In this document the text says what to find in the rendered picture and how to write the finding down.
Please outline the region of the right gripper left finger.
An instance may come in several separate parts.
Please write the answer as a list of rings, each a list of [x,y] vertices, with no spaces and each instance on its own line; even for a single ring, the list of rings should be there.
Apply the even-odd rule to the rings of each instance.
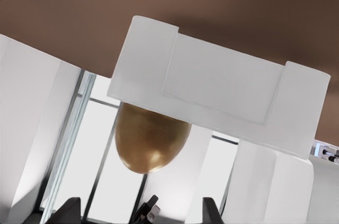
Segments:
[[[52,224],[81,224],[81,199],[68,199],[53,215]]]

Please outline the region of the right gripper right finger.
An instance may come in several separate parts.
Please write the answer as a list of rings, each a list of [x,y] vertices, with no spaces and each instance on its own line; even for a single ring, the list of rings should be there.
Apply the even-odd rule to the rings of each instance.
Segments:
[[[213,198],[202,199],[202,224],[224,224]]]

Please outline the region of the brown egg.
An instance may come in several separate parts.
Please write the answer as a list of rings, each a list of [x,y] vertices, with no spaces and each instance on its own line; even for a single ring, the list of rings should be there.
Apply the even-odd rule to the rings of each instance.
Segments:
[[[123,102],[115,120],[115,145],[129,170],[148,174],[182,150],[192,124]]]

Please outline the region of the translucent white egg box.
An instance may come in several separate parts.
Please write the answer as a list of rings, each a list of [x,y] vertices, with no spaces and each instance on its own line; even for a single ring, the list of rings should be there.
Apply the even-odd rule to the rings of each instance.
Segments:
[[[330,78],[295,62],[277,64],[134,16],[107,95],[305,159]]]

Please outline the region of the thin silver frame bar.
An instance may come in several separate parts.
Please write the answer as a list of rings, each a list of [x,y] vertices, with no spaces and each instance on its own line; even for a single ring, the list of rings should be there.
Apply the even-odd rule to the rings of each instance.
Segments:
[[[90,137],[90,163],[86,174],[91,174],[90,193],[84,203],[83,221],[88,222],[88,214],[94,199],[99,179],[112,144],[115,117],[118,107],[90,98],[86,111],[90,114],[90,124],[86,126]]]

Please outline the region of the thick silver frame post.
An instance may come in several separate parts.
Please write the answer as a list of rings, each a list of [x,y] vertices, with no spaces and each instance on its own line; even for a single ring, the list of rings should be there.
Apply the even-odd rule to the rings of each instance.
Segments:
[[[88,71],[82,69],[80,72],[63,127],[59,134],[55,153],[48,169],[48,183],[42,199],[42,202],[46,205],[40,224],[45,224],[52,214],[95,78],[96,75]]]

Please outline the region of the silver frame foot bracket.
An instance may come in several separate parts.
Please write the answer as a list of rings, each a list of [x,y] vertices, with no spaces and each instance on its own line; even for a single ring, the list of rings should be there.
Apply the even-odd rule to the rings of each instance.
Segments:
[[[310,154],[339,165],[339,146],[315,140]]]

